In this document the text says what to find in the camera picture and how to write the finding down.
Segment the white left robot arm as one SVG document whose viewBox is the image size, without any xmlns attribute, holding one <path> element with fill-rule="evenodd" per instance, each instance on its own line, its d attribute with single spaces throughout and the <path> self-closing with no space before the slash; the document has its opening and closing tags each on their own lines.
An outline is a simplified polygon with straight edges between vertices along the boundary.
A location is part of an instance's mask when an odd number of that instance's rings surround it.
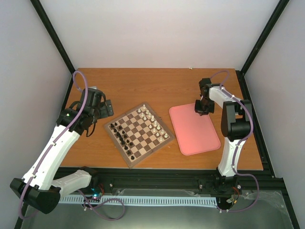
<svg viewBox="0 0 305 229">
<path fill-rule="evenodd" d="M 92 168 L 81 167 L 65 177 L 54 176 L 73 144 L 90 126 L 95 127 L 99 119 L 113 115 L 111 101 L 96 89 L 84 89 L 81 98 L 60 113 L 52 136 L 34 165 L 22 178 L 10 183 L 12 191 L 38 211 L 48 214 L 58 205 L 59 200 L 81 188 L 89 192 L 98 189 L 98 173 Z"/>
</svg>

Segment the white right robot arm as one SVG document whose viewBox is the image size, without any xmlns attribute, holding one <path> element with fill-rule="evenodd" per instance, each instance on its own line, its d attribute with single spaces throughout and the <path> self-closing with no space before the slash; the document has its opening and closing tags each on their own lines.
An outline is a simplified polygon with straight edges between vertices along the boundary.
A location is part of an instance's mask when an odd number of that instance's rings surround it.
<svg viewBox="0 0 305 229">
<path fill-rule="evenodd" d="M 214 112 L 215 105 L 222 108 L 221 132 L 224 136 L 222 159 L 214 175 L 214 190 L 224 194 L 236 186 L 237 165 L 242 148 L 253 132 L 252 103 L 230 94 L 219 83 L 203 78 L 199 82 L 201 99 L 195 101 L 199 115 Z"/>
</svg>

